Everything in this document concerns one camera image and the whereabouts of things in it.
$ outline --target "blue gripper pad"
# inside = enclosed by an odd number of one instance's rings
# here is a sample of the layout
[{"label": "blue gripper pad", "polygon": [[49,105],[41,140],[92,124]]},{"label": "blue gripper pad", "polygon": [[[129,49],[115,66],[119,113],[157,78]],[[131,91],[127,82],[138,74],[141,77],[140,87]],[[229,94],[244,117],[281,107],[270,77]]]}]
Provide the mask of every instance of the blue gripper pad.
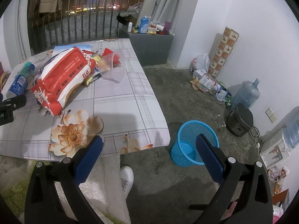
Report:
[{"label": "blue gripper pad", "polygon": [[74,169],[74,182],[77,186],[86,181],[103,149],[103,145],[102,138],[95,136],[87,146],[86,153]]},{"label": "blue gripper pad", "polygon": [[224,181],[224,167],[213,152],[211,144],[208,144],[206,140],[207,139],[204,139],[201,135],[198,135],[195,142],[196,149],[201,156],[202,161],[204,162],[213,181],[221,184]]}]

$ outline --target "blue bottle label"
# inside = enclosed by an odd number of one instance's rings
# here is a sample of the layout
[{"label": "blue bottle label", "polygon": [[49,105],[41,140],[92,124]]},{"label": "blue bottle label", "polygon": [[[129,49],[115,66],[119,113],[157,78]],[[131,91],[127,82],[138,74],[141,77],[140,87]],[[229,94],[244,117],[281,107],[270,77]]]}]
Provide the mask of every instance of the blue bottle label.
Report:
[{"label": "blue bottle label", "polygon": [[22,95],[28,86],[27,79],[22,76],[18,75],[12,85],[9,88],[9,91],[15,93],[17,96]]},{"label": "blue bottle label", "polygon": [[141,32],[142,34],[146,34],[146,33],[147,33],[148,26],[149,26],[148,24],[144,24],[144,25],[141,27],[140,32]]}]

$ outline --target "rug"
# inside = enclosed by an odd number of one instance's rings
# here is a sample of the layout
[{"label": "rug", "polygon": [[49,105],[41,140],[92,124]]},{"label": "rug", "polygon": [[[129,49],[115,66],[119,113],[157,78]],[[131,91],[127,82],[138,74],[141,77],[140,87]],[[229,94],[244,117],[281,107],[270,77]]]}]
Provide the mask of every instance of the rug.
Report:
[{"label": "rug", "polygon": [[[36,161],[0,156],[0,193],[22,223],[27,187],[35,164]],[[100,157],[86,182],[79,185],[85,198],[105,224],[131,223],[119,168],[119,155]],[[60,183],[55,183],[55,186],[66,214],[75,219]]]}]

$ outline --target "blue water jug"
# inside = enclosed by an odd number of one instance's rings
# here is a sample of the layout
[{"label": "blue water jug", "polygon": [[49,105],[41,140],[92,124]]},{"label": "blue water jug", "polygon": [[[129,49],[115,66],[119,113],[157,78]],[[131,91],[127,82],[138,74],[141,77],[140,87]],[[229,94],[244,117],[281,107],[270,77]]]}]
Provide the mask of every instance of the blue water jug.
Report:
[{"label": "blue water jug", "polygon": [[259,82],[259,79],[255,79],[255,82],[242,82],[242,86],[231,101],[231,107],[234,108],[241,103],[247,108],[250,108],[261,95],[261,92],[258,89]]},{"label": "blue water jug", "polygon": [[283,136],[289,150],[299,144],[299,114],[286,124],[286,128],[283,128]]}]

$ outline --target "blue detergent bottle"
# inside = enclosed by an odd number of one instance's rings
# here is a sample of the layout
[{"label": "blue detergent bottle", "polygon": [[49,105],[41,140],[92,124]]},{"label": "blue detergent bottle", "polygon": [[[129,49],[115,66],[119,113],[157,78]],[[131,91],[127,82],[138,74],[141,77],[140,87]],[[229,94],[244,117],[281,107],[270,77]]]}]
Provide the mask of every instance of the blue detergent bottle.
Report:
[{"label": "blue detergent bottle", "polygon": [[147,33],[147,29],[148,29],[148,26],[149,26],[149,18],[150,17],[147,17],[145,16],[144,18],[142,18],[140,21],[140,26],[139,26],[139,34],[146,34]]}]

